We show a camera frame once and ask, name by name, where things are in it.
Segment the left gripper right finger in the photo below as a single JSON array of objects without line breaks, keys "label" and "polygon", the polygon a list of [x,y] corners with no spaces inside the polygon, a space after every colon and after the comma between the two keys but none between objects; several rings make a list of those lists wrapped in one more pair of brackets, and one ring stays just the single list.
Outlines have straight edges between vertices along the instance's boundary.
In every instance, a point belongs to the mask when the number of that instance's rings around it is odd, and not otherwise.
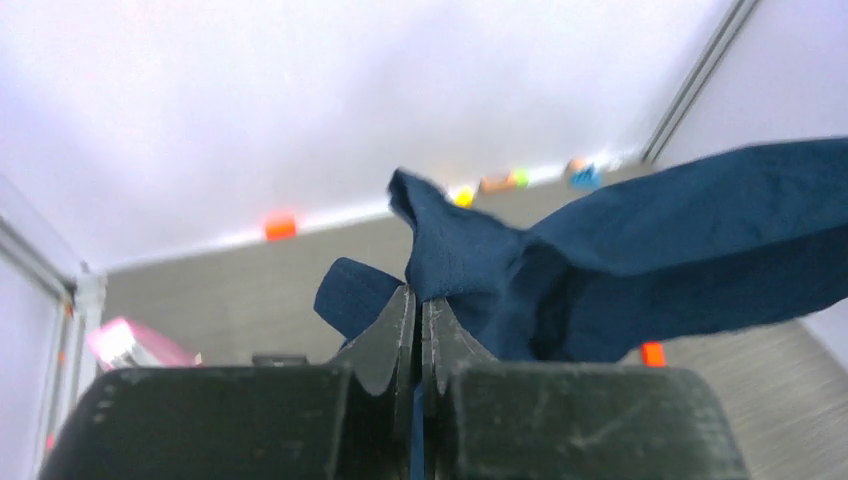
[{"label": "left gripper right finger", "polygon": [[444,298],[422,305],[424,459],[427,479],[456,479],[460,427],[456,377],[496,358],[459,322]]}]

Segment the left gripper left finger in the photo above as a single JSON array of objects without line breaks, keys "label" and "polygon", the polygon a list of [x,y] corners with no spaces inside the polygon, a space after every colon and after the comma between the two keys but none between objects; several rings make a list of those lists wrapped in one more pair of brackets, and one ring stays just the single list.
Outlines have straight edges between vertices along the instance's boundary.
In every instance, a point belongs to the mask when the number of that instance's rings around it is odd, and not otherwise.
[{"label": "left gripper left finger", "polygon": [[331,360],[351,372],[337,479],[410,477],[415,332],[416,297],[400,286],[374,323]]}]

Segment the navy blue t-shirt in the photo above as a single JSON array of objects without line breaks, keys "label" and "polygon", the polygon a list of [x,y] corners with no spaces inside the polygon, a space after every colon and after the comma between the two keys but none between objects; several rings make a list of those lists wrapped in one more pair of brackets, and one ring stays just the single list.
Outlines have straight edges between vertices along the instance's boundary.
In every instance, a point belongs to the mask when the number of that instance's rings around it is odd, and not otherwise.
[{"label": "navy blue t-shirt", "polygon": [[619,182],[521,230],[405,171],[404,280],[504,360],[615,362],[847,295],[847,142],[748,146]]}]

